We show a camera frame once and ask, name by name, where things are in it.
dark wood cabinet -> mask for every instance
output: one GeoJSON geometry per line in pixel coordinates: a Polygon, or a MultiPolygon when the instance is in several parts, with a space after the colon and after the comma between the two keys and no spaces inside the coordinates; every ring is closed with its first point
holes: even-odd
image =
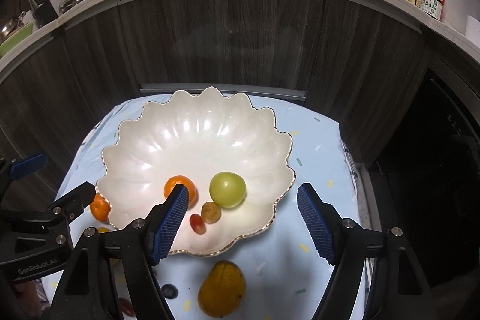
{"type": "MultiPolygon", "coordinates": [[[[306,91],[340,124],[354,160],[372,162],[426,69],[459,50],[349,0],[133,0],[66,30],[0,84],[0,154],[40,150],[46,169],[6,205],[41,210],[90,129],[144,83],[222,83],[306,91]]],[[[462,77],[480,91],[479,66],[462,77]]]]}
{"type": "Polygon", "coordinates": [[[119,7],[136,81],[305,90],[323,0],[135,0],[119,7]]]}

blue gripper pad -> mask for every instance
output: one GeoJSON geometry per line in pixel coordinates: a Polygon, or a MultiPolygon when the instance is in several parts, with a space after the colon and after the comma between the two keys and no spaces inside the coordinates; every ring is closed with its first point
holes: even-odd
{"type": "Polygon", "coordinates": [[[318,254],[332,264],[335,257],[332,233],[318,210],[316,205],[318,202],[321,203],[322,201],[310,184],[304,183],[298,188],[297,205],[303,221],[310,232],[318,254]]]}
{"type": "Polygon", "coordinates": [[[183,189],[178,193],[170,205],[169,210],[165,213],[163,221],[160,223],[158,230],[154,235],[153,251],[151,253],[155,264],[158,264],[161,259],[166,258],[172,247],[173,240],[177,235],[180,224],[188,208],[188,189],[183,186],[183,189]]]}
{"type": "Polygon", "coordinates": [[[31,156],[19,162],[15,162],[10,167],[10,179],[13,181],[18,181],[19,179],[22,179],[25,176],[44,168],[48,161],[49,158],[47,155],[40,153],[39,155],[31,156]]]}

light blue tablecloth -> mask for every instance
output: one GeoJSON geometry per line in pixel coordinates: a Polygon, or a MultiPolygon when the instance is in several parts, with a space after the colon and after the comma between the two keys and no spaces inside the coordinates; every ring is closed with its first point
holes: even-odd
{"type": "MultiPolygon", "coordinates": [[[[157,95],[129,100],[116,106],[86,137],[62,183],[58,197],[84,181],[95,184],[105,174],[100,158],[104,147],[116,143],[118,126],[126,119],[137,119],[143,105],[155,100],[165,103],[171,95],[157,95]]],[[[247,293],[241,306],[228,319],[310,320],[332,272],[325,259],[318,256],[297,208],[298,186],[310,182],[324,202],[333,204],[342,217],[359,222],[354,185],[340,139],[338,123],[304,107],[265,97],[250,97],[256,108],[271,107],[277,128],[293,136],[289,165],[297,179],[290,192],[278,204],[277,217],[264,233],[236,243],[230,250],[213,258],[173,255],[156,267],[160,285],[172,283],[178,298],[169,300],[177,320],[210,319],[197,304],[203,279],[219,260],[228,259],[243,271],[247,293]]],[[[74,243],[83,229],[101,226],[89,211],[71,225],[74,243]]],[[[116,267],[118,295],[128,298],[123,270],[116,267]]],[[[51,301],[61,272],[43,279],[51,301]]],[[[362,279],[351,319],[363,317],[365,284],[362,279]]]]}

white scalloped bowl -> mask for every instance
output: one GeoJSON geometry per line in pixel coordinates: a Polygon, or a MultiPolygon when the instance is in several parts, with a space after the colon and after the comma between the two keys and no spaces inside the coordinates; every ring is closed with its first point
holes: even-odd
{"type": "Polygon", "coordinates": [[[291,135],[277,131],[272,109],[253,108],[244,93],[227,98],[214,87],[200,95],[176,91],[167,103],[146,103],[139,119],[123,121],[118,137],[102,151],[107,172],[97,182],[97,191],[112,206],[114,226],[124,228],[163,203],[165,182],[174,175],[188,177],[197,187],[198,202],[187,211],[170,253],[217,255],[263,232],[295,180],[287,164],[291,135]],[[242,176],[246,199],[222,209],[220,220],[198,235],[190,215],[200,214],[212,200],[210,180],[221,171],[242,176]]]}

blueberry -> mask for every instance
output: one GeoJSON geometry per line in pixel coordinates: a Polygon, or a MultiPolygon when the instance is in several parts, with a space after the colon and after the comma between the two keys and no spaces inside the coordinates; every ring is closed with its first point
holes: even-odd
{"type": "Polygon", "coordinates": [[[171,283],[162,286],[162,293],[164,297],[169,300],[173,300],[179,296],[179,290],[171,283]]]}

